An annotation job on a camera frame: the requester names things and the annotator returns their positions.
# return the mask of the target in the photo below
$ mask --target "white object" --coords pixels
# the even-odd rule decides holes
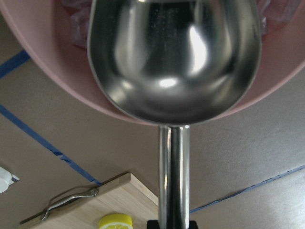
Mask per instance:
[[[11,173],[0,167],[0,193],[6,191],[10,185]]]

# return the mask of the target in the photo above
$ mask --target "cut lemon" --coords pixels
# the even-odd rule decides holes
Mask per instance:
[[[111,214],[100,219],[99,229],[132,229],[132,218],[125,214]]]

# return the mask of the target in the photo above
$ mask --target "lemon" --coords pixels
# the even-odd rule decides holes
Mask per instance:
[[[125,214],[111,214],[100,219],[99,229],[132,229],[132,218]]]

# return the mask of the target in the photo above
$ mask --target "pink container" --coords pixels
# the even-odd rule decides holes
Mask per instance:
[[[58,0],[2,0],[0,10],[32,59],[68,93],[105,114],[136,123],[102,94],[84,49],[71,43],[70,14]],[[274,92],[305,66],[305,0],[289,24],[269,24],[257,77],[234,108],[238,112]]]

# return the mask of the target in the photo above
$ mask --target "cutting board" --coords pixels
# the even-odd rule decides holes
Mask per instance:
[[[37,216],[20,229],[97,229],[101,217],[124,213],[132,218],[134,229],[146,229],[147,221],[158,219],[158,198],[133,174],[127,173],[99,188],[93,198],[81,198],[50,212],[42,222]]]

